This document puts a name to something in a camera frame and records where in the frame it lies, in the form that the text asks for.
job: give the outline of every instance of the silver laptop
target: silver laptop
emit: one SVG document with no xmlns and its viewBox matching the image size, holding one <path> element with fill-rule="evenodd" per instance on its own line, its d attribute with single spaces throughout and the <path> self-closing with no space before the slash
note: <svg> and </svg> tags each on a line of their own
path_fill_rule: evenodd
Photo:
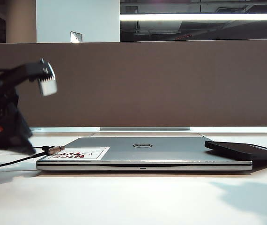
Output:
<svg viewBox="0 0 267 225">
<path fill-rule="evenodd" d="M 37 161 L 48 171 L 243 171 L 252 161 L 214 154 L 205 137 L 84 137 Z"/>
</svg>

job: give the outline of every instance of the nice trip sticker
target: nice trip sticker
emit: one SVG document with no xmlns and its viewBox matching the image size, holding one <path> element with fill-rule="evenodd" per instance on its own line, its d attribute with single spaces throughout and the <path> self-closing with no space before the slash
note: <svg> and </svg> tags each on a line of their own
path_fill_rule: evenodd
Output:
<svg viewBox="0 0 267 225">
<path fill-rule="evenodd" d="M 90 160 L 100 160 L 106 154 L 109 147 L 101 148 L 66 148 L 63 151 L 58 152 L 52 156 L 47 157 L 47 160 L 80 160 L 80 161 L 90 161 Z"/>
</svg>

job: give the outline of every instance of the cable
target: cable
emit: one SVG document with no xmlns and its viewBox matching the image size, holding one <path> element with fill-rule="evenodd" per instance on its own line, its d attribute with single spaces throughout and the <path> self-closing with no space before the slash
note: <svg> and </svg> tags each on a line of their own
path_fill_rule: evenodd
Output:
<svg viewBox="0 0 267 225">
<path fill-rule="evenodd" d="M 24 160 L 27 160 L 27 159 L 31 159 L 31 158 L 37 158 L 37 157 L 40 157 L 40 156 L 49 156 L 49 155 L 53 155 L 59 151 L 62 151 L 65 149 L 64 146 L 57 146 L 57 147 L 54 147 L 54 146 L 42 146 L 42 147 L 34 147 L 36 149 L 42 149 L 44 152 L 41 152 L 41 153 L 38 153 L 38 154 L 35 154 L 35 155 L 32 155 L 32 156 L 29 156 L 29 157 L 26 157 L 26 158 L 22 158 L 22 159 L 19 159 L 19 160 L 16 160 L 16 161 L 12 161 L 12 162 L 9 162 L 9 163 L 3 163 L 3 164 L 0 164 L 0 167 L 1 166 L 5 166 L 5 165 L 11 165 L 11 164 L 14 164 L 14 163 L 19 163 L 21 161 L 24 161 Z"/>
</svg>

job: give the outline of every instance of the smartphone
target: smartphone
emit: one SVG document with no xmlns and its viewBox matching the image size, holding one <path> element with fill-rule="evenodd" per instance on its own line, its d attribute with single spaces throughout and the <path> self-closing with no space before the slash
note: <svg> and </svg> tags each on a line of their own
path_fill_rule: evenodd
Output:
<svg viewBox="0 0 267 225">
<path fill-rule="evenodd" d="M 267 148 L 255 144 L 206 141 L 205 147 L 217 154 L 239 160 L 267 160 Z"/>
</svg>

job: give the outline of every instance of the desk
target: desk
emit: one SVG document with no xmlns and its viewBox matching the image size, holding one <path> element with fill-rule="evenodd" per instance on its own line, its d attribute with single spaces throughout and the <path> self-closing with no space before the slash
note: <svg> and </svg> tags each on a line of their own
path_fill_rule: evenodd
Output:
<svg viewBox="0 0 267 225">
<path fill-rule="evenodd" d="M 200 136 L 267 147 L 267 133 L 36 133 L 33 145 L 88 136 Z M 24 156 L 0 151 L 0 163 Z M 0 225 L 267 225 L 267 167 L 248 173 L 42 172 L 36 159 L 0 168 Z"/>
</svg>

